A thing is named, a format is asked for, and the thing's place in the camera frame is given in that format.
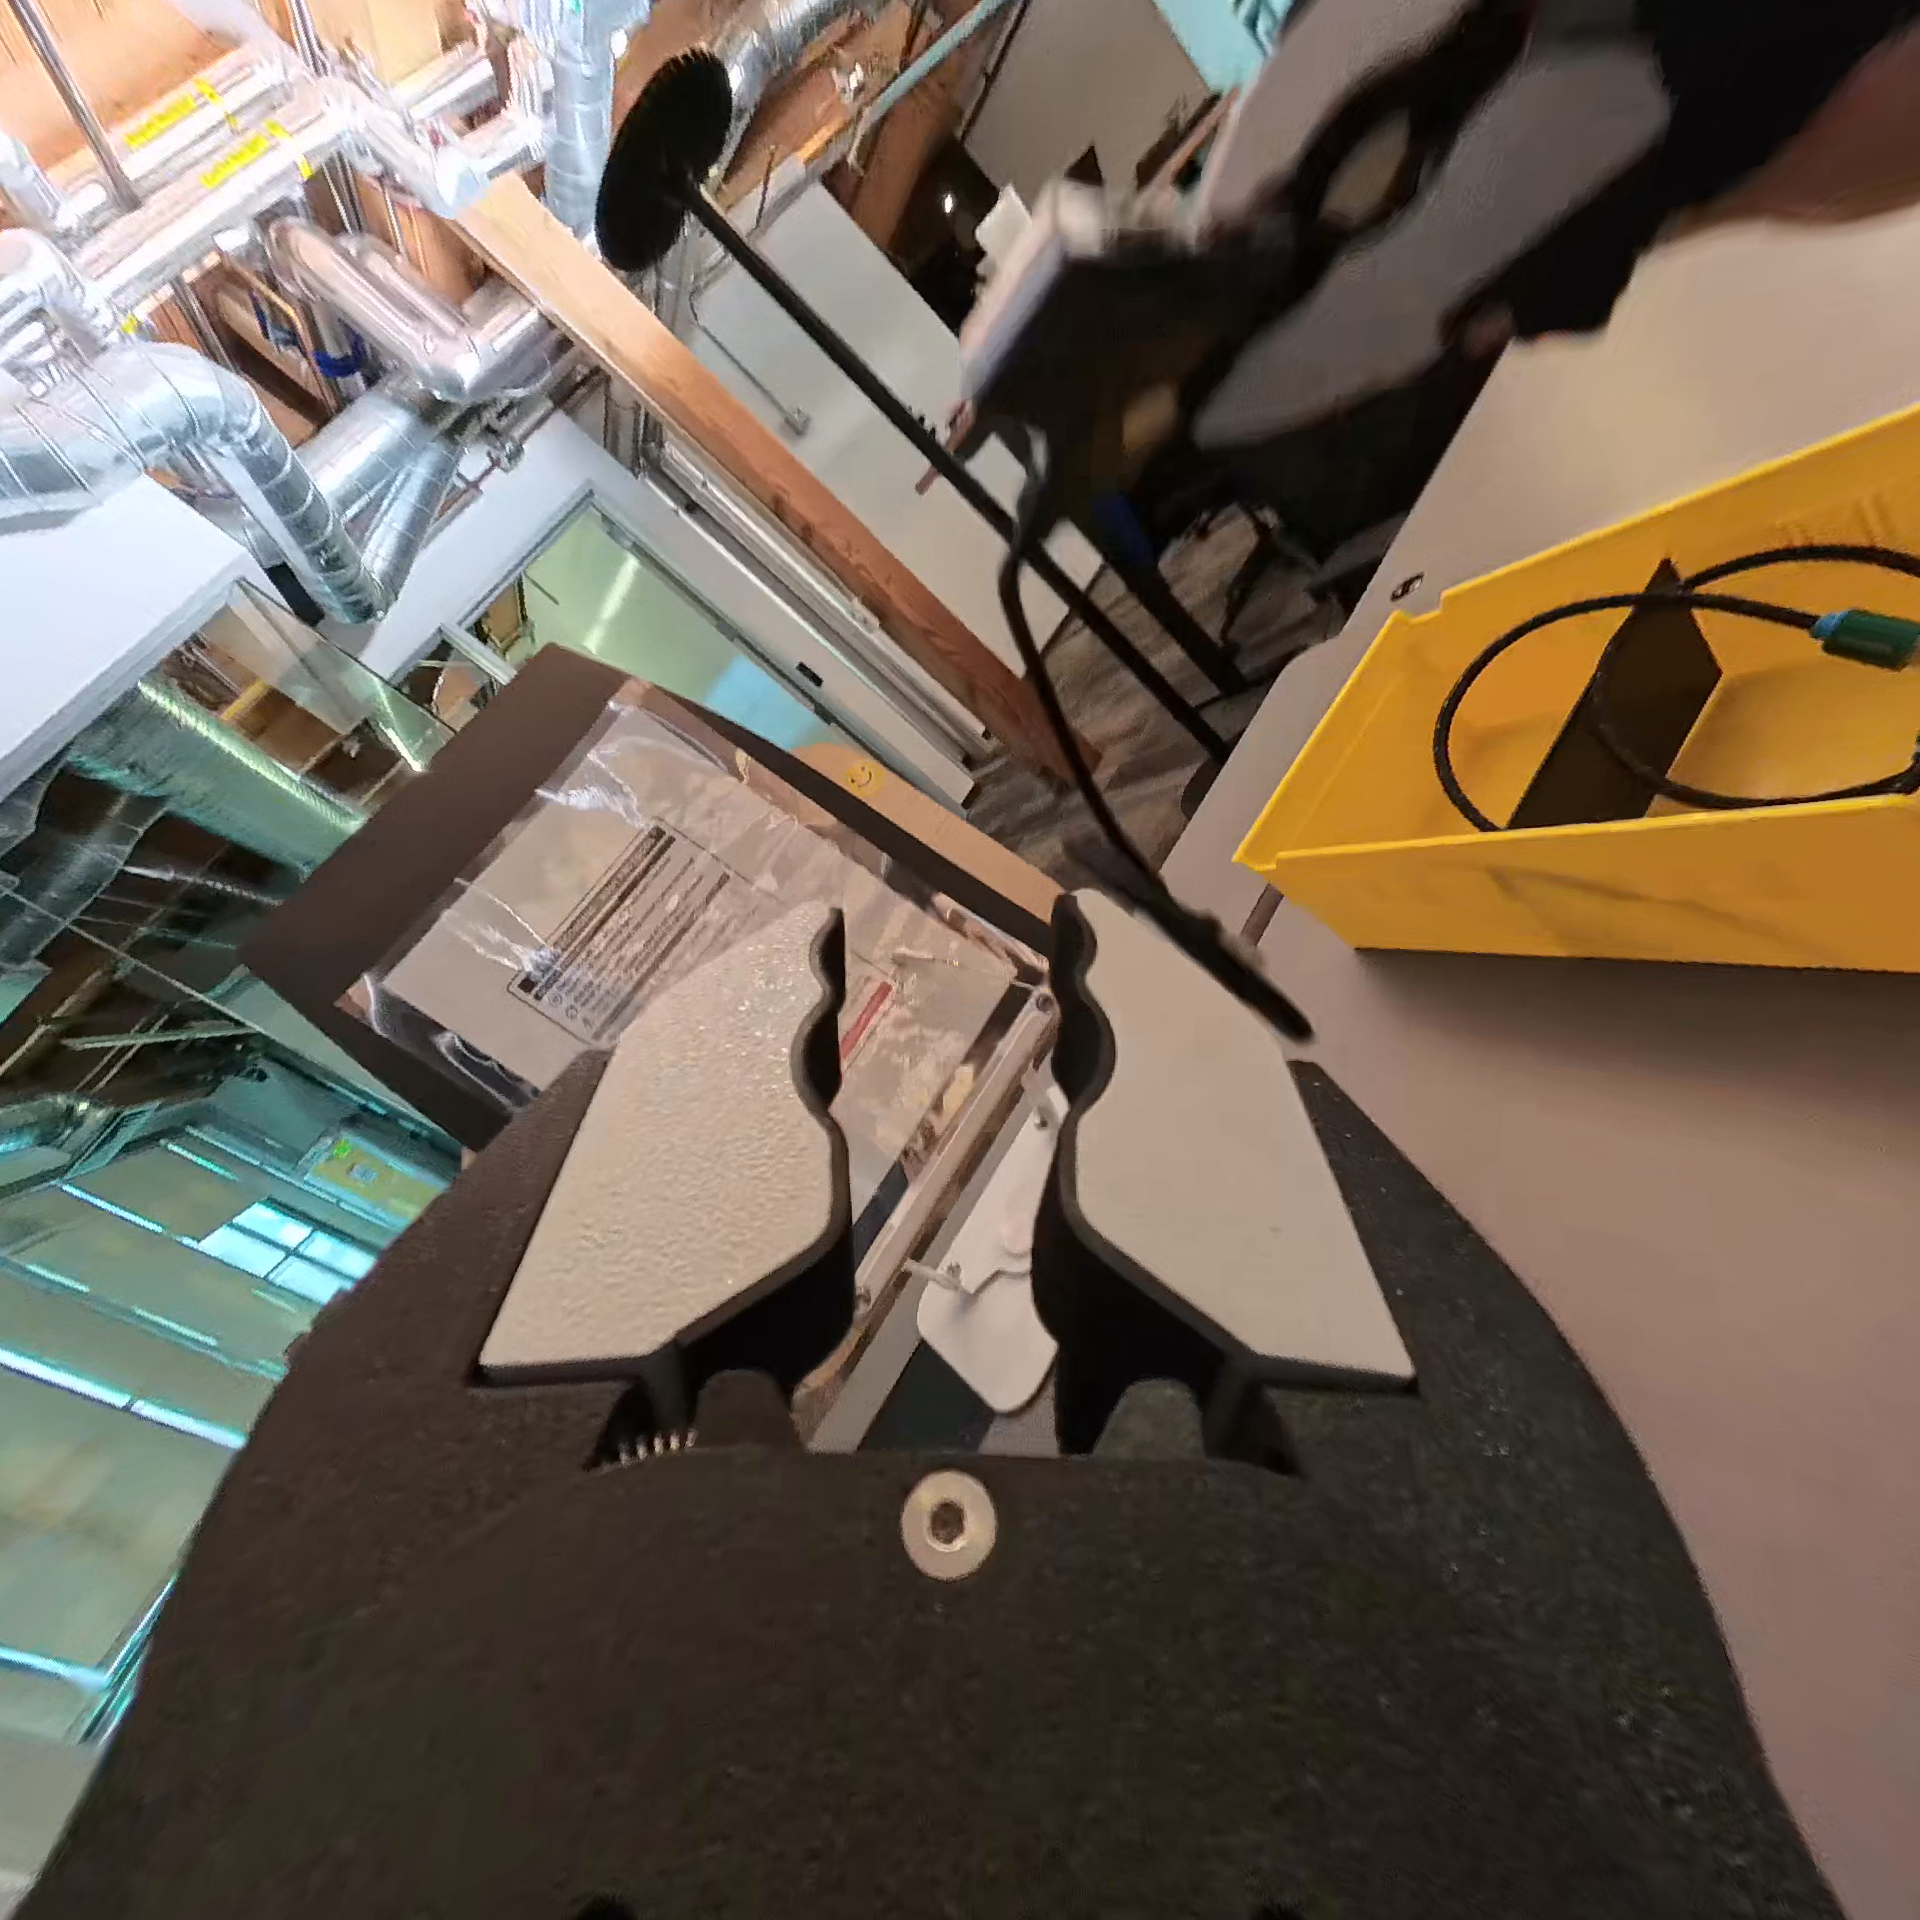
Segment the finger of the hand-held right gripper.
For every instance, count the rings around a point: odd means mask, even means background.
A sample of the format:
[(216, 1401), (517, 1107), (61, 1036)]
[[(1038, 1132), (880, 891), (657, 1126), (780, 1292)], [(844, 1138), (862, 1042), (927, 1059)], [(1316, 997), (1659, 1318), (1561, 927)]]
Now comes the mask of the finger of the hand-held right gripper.
[(1397, 218), (1506, 84), (1506, 0), (1316, 0), (1205, 166), (1212, 218)]
[(1423, 204), (1247, 342), (1195, 411), (1195, 445), (1260, 445), (1411, 384), (1443, 360), (1451, 315), (1659, 134), (1651, 58), (1522, 58), (1459, 128)]

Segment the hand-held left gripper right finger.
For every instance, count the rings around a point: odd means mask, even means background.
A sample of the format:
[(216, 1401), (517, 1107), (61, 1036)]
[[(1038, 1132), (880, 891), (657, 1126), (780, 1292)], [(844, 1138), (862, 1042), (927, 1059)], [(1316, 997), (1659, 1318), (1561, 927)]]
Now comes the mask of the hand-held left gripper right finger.
[(1193, 1401), (1247, 1455), (1256, 1401), (1418, 1395), (1288, 1033), (1136, 905), (1073, 891), (1047, 927), (1067, 1122), (1038, 1199), (1058, 1446), (1105, 1446), (1131, 1384)]

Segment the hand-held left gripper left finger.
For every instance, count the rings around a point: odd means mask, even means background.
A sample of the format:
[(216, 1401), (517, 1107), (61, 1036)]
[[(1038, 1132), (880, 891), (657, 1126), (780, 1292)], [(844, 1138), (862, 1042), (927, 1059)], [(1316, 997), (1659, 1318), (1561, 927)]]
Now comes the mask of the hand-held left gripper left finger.
[(786, 905), (605, 1052), (478, 1384), (619, 1384), (648, 1437), (803, 1446), (797, 1395), (855, 1326), (847, 927)]

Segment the black USB-C adapter dongle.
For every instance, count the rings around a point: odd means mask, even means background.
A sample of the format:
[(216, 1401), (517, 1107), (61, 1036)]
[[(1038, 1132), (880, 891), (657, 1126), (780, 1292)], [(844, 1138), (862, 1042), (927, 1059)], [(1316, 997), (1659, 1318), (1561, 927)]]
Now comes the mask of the black USB-C adapter dongle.
[(1188, 384), (1227, 335), (1227, 320), (1248, 289), (1270, 289), (1260, 245), (1237, 255), (1248, 262), (1234, 262), (1234, 249), (1212, 262), (1175, 225), (1124, 225), (1105, 191), (1058, 181), (959, 333), (959, 389), (978, 426), (1019, 441), (1019, 505), (998, 598), (1047, 746), (1105, 837), (1105, 891), (1277, 1036), (1308, 1042), (1308, 1012), (1277, 987), (1227, 927), (1188, 905), (1118, 828), (1019, 602), (1019, 577), (1042, 565), (1058, 524), (1124, 492), (1188, 423)]

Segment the yellow plastic bin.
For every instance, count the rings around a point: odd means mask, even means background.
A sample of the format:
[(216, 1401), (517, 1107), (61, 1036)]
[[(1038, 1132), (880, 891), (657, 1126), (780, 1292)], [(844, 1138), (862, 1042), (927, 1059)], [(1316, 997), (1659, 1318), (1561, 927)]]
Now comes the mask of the yellow plastic bin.
[[(1392, 611), (1237, 839), (1346, 949), (1915, 970), (1915, 411)], [(1625, 611), (1724, 672), (1635, 821), (1506, 828)]]

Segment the white stand base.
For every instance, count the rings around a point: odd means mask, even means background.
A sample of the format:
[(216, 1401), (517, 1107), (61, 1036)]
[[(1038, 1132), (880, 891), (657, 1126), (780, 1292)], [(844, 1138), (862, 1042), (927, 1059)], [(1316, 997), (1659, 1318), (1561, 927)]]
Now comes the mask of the white stand base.
[(855, 1229), (855, 1333), (797, 1401), (821, 1453), (855, 1453), (927, 1349), (992, 1417), (1019, 1417), (1047, 1381), (1029, 1232), (1067, 1115), (1047, 1085), (1064, 1012), (1047, 987), (1006, 1000)]

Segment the instruction sheet in clear sleeve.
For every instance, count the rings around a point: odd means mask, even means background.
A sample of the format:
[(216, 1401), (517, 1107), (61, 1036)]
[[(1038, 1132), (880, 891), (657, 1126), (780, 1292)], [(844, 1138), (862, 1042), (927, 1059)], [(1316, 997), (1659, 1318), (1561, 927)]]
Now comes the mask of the instruction sheet in clear sleeve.
[(810, 905), (847, 931), (835, 1126), (864, 1202), (936, 1157), (1038, 1012), (1042, 927), (821, 765), (776, 773), (761, 733), (665, 694), (605, 705), (478, 852), (414, 880), (339, 1010), (499, 1122)]

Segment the instruction sheet on stand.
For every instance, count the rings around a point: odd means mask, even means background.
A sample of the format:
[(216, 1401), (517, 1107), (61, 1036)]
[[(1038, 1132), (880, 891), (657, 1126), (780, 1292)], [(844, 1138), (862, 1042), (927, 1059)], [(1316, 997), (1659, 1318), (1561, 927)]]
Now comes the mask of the instruction sheet on stand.
[(1064, 880), (1042, 876), (1027, 852), (1000, 846), (944, 799), (921, 791), (907, 778), (893, 778), (886, 761), (886, 783), (873, 791), (844, 790), (844, 765), (873, 761), (844, 742), (803, 746), (797, 765), (806, 765), (821, 783), (828, 783), (835, 812), (855, 819), (862, 837), (873, 837), (907, 876), (927, 876), (936, 897), (959, 901), (975, 917), (998, 927), (1038, 962), (1047, 962), (1047, 917), (1064, 901)]

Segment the black backing sheet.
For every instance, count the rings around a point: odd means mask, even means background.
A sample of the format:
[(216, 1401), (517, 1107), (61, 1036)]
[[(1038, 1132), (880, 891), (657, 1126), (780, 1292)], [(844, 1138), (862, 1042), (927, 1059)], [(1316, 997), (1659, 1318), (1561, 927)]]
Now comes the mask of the black backing sheet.
[(438, 917), (447, 891), (517, 821), (520, 807), (587, 746), (587, 727), (605, 705), (642, 697), (676, 723), (696, 723), (696, 742), (725, 742), (725, 761), (746, 761), (797, 790), (835, 828), (855, 828), (862, 846), (886, 852), (888, 876), (915, 876), (998, 938), (1014, 938), (1047, 962), (1058, 880), (1027, 876), (1019, 897), (978, 876), (969, 858), (944, 852), (927, 828), (893, 821), (880, 799), (886, 790), (847, 790), (822, 746), (780, 755), (767, 733), (731, 723), (714, 705), (696, 705), (665, 690), (642, 690), (611, 662), (546, 654), (533, 655), (488, 718), (472, 718), (427, 778), (403, 783), (366, 828), (323, 858), (239, 949), (239, 962), (283, 997), (323, 1036), (332, 1036), (362, 1075), (373, 1075), (398, 1104), (438, 1126), (454, 1147), (488, 1147), (520, 1095), (491, 1095), (464, 1085), (452, 1064), (412, 1052), (347, 1010), (351, 983), (373, 970), (403, 938)]

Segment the black bin divider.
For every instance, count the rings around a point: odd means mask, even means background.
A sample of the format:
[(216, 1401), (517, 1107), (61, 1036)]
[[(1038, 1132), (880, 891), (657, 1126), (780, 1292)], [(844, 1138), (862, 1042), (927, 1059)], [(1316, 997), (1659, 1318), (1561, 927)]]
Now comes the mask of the black bin divider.
[(1635, 821), (1659, 807), (1599, 742), (1625, 742), (1659, 783), (1678, 773), (1700, 713), (1724, 672), (1688, 611), (1625, 611), (1625, 626), (1599, 648), (1590, 690), (1552, 733), (1506, 828)]

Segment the white door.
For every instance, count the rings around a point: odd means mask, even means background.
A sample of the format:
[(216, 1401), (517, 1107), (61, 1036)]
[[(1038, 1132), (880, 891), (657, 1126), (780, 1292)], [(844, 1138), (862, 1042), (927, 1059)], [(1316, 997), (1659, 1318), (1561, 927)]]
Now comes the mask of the white door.
[(899, 713), (810, 611), (797, 611), (676, 511), (665, 527), (631, 527), (587, 492), (466, 626), (503, 662), (546, 648), (575, 654), (780, 755), (855, 746), (950, 812), (975, 807), (975, 746)]

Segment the black floor lamp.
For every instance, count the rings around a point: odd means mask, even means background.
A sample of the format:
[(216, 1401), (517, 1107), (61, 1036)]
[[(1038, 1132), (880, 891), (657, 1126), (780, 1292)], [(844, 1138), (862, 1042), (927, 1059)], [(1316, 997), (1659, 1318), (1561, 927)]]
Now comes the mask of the black floor lamp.
[(1064, 694), (1027, 623), (1019, 577), (1038, 565), (1042, 586), (1109, 648), (1109, 655), (1205, 746), (1227, 765), (1227, 733), (1124, 641), (1124, 626), (1042, 552), (1014, 511), (1000, 511), (975, 470), (899, 405), (873, 360), (731, 225), (703, 194), (703, 173), (725, 156), (738, 89), (718, 54), (696, 47), (652, 72), (642, 101), (622, 112), (594, 208), (605, 264), (642, 272), (668, 255), (682, 225), (701, 225), (731, 264), (746, 272), (803, 335), (959, 492), (959, 505), (1000, 539), (1000, 614), (1019, 648), (1027, 682), (1047, 723), (1067, 723)]

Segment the wooden post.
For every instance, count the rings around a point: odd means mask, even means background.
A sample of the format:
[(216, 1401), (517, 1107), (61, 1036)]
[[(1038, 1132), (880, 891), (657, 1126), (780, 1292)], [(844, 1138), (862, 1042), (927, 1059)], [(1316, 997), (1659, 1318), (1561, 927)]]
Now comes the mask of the wooden post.
[(1029, 682), (1019, 682), (605, 262), (594, 262), (520, 179), (499, 179), (452, 225), (572, 342), (797, 532), (1019, 765), (1058, 790), (1073, 783)]

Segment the silver duct behind glass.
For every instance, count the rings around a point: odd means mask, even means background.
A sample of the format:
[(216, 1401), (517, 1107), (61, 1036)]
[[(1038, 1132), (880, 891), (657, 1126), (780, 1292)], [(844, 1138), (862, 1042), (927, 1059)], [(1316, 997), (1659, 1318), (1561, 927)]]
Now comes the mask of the silver duct behind glass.
[(37, 963), (160, 821), (310, 876), (366, 828), (366, 807), (279, 765), (171, 682), (137, 682), (6, 791), (0, 963)]

